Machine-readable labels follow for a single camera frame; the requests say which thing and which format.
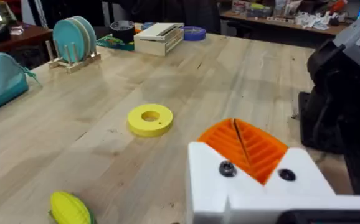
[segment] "black tape roll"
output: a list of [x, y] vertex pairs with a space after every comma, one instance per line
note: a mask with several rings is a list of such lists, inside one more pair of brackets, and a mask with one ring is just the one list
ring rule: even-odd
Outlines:
[[112, 37], [122, 40], [124, 43], [135, 41], [135, 23], [131, 21], [116, 21], [111, 24]]

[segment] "black machine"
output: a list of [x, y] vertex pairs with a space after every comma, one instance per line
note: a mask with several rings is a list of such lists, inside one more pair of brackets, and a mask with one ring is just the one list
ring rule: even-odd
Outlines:
[[360, 18], [308, 59], [315, 87], [298, 96], [302, 144], [344, 154], [360, 194]]

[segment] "wooden peg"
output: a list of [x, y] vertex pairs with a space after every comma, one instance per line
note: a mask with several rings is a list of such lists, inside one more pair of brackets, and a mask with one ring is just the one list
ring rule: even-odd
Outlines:
[[50, 61], [53, 62], [53, 61], [54, 61], [54, 57], [53, 57], [53, 51], [51, 50], [50, 41], [46, 40], [45, 44], [46, 44], [46, 46], [47, 46], [47, 51], [48, 51], [48, 53], [49, 53]]
[[54, 40], [54, 47], [55, 47], [55, 52], [57, 53], [57, 58], [60, 58], [60, 52], [58, 51], [58, 44], [56, 40]]
[[72, 42], [72, 47], [73, 47], [73, 54], [75, 55], [75, 62], [78, 63], [79, 59], [78, 59], [78, 53], [76, 53], [76, 46], [75, 43]]
[[64, 48], [65, 48], [65, 53], [67, 54], [69, 66], [72, 66], [72, 62], [71, 62], [71, 58], [70, 58], [70, 54], [69, 54], [68, 45], [65, 45]]

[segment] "yellow ring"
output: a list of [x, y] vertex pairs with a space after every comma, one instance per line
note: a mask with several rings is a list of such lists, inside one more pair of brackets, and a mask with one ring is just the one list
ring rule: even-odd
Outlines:
[[162, 105], [140, 105], [128, 114], [130, 131], [143, 137], [160, 136], [170, 129], [172, 123], [172, 111]]

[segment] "orange 3d printed part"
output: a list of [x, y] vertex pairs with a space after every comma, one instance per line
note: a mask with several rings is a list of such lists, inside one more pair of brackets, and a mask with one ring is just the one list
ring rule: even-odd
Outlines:
[[226, 119], [202, 134], [204, 142], [249, 176], [265, 184], [288, 146], [239, 119]]

